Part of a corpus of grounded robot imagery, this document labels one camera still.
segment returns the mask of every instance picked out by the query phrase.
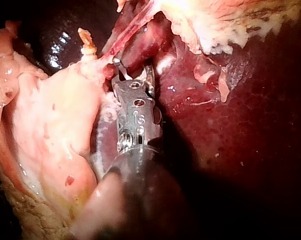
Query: bleeding spot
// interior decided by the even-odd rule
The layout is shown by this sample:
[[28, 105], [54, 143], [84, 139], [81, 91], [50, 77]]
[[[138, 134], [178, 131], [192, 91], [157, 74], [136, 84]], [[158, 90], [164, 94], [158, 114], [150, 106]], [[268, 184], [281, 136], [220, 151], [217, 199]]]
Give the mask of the bleeding spot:
[[72, 183], [74, 182], [75, 178], [73, 175], [68, 175], [65, 181], [65, 187], [68, 185], [72, 185]]
[[5, 96], [9, 99], [11, 99], [13, 97], [13, 92], [12, 91], [7, 91], [5, 92]]

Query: wet tissue surface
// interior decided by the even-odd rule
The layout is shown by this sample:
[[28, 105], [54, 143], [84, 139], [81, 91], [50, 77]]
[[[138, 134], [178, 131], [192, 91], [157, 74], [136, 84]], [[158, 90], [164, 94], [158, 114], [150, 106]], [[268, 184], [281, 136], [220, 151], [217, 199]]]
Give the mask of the wet tissue surface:
[[[54, 73], [80, 58], [78, 27], [89, 29], [102, 49], [118, 14], [115, 1], [100, 2], [33, 2], [31, 12], [25, 2], [5, 15], [23, 21], [21, 37]], [[96, 10], [100, 4], [113, 4], [113, 14]], [[297, 26], [285, 26], [263, 44], [254, 38], [244, 49], [235, 46], [233, 56], [211, 57], [224, 67], [231, 89], [225, 103], [217, 91], [220, 67], [174, 38], [172, 52], [179, 58], [159, 78], [157, 92], [166, 113], [165, 151], [203, 226], [203, 239], [301, 235], [301, 22]], [[152, 41], [162, 46], [159, 38]], [[156, 47], [140, 48], [143, 57], [157, 53]], [[194, 79], [197, 64], [215, 71], [207, 84]], [[7, 229], [19, 233], [14, 224]], [[0, 239], [5, 234], [0, 230]]]

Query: dark red liver tissue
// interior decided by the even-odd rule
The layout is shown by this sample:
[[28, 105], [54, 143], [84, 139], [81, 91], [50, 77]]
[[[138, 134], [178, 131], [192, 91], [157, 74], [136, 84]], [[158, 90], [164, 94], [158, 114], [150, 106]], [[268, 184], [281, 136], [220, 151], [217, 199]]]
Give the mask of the dark red liver tissue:
[[159, 101], [194, 150], [194, 165], [301, 216], [301, 21], [264, 42], [234, 46], [233, 55], [211, 57], [228, 68], [232, 90], [225, 103], [218, 100], [215, 76], [207, 84], [194, 79], [199, 58], [182, 51], [159, 80]]

